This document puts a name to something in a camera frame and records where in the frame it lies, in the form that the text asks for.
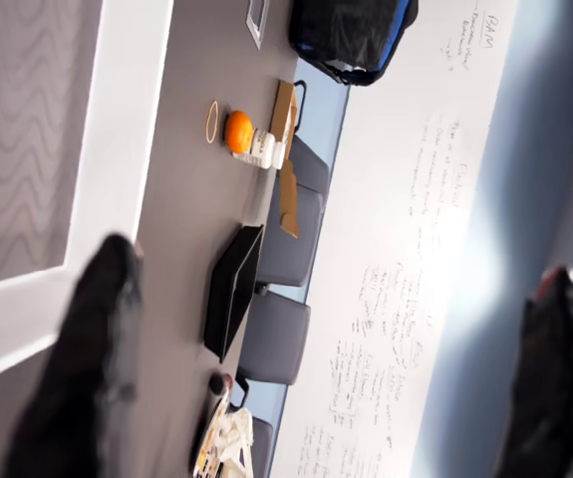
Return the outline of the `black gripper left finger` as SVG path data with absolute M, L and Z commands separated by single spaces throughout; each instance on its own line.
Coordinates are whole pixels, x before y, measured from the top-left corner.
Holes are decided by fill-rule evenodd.
M 125 477 L 138 398 L 143 264 L 108 236 L 72 294 L 43 374 L 21 414 L 4 477 Z

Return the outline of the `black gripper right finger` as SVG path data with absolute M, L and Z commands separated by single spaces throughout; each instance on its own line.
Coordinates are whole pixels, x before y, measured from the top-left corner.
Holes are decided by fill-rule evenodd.
M 498 477 L 573 477 L 573 267 L 526 301 Z

